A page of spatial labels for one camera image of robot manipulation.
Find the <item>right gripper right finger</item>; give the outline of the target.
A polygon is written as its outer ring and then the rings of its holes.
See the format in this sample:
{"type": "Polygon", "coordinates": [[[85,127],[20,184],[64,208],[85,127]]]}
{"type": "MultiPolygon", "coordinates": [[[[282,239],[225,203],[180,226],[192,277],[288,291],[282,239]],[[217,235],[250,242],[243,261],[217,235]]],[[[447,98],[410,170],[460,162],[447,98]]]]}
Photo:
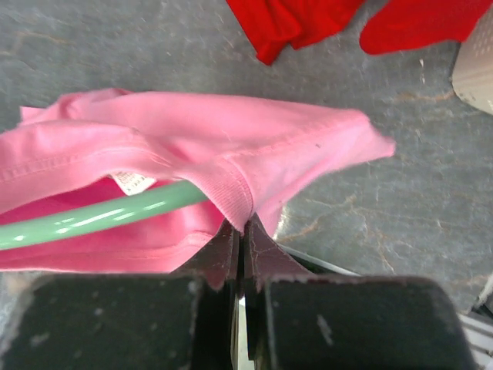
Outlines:
{"type": "Polygon", "coordinates": [[[454,305],[416,276],[314,274],[253,217],[242,239],[248,355],[258,369],[473,369],[454,305]]]}

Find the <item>teal wavy hanger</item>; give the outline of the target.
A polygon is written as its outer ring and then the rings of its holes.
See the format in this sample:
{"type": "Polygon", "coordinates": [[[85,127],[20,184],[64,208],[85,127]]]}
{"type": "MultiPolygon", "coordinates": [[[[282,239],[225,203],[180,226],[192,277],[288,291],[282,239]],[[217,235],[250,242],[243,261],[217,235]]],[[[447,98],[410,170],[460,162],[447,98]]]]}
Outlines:
{"type": "Polygon", "coordinates": [[[87,207],[1,226],[3,251],[31,247],[135,223],[207,200],[195,185],[181,180],[142,193],[87,207]]]}

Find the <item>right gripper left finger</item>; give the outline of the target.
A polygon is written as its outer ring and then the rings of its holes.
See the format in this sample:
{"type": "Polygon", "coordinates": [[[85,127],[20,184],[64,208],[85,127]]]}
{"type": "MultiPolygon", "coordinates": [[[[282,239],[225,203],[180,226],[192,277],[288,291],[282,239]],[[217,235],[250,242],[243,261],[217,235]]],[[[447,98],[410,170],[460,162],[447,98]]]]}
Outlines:
{"type": "Polygon", "coordinates": [[[3,369],[235,369],[240,235],[169,274],[48,274],[21,293],[3,369]]]}

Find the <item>pink t shirt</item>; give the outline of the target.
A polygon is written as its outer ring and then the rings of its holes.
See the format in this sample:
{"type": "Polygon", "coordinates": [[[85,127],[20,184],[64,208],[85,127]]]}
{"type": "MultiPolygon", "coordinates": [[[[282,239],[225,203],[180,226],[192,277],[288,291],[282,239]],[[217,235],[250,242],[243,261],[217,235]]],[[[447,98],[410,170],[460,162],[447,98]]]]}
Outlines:
{"type": "Polygon", "coordinates": [[[242,96],[93,90],[23,106],[1,135],[1,222],[188,180],[206,201],[94,234],[1,253],[4,271],[167,273],[229,221],[268,234],[317,177],[392,156],[361,112],[242,96]]]}

